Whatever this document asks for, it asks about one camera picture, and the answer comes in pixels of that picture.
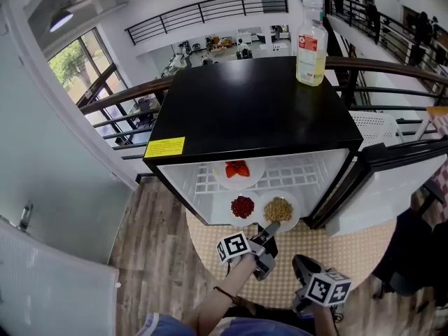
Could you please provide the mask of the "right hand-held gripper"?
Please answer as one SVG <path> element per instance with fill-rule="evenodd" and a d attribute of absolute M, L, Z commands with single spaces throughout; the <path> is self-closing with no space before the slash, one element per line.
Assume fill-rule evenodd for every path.
<path fill-rule="evenodd" d="M 292 266 L 302 284 L 293 300 L 293 311 L 299 317 L 308 317 L 312 304 L 335 307 L 347 300 L 352 280 L 346 275 L 336 271 L 322 272 L 319 262 L 301 254 L 293 257 Z"/>

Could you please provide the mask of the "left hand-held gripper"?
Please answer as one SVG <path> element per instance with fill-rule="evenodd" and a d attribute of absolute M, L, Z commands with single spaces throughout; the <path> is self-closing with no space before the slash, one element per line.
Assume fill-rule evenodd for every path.
<path fill-rule="evenodd" d="M 273 238 L 280 227 L 281 223 L 275 221 L 252 238 L 247 238 L 244 232 L 222 238 L 216 245 L 220 262 L 231 263 L 246 254 L 252 255 L 256 262 L 254 277 L 258 281 L 265 280 L 275 267 L 278 252 Z"/>

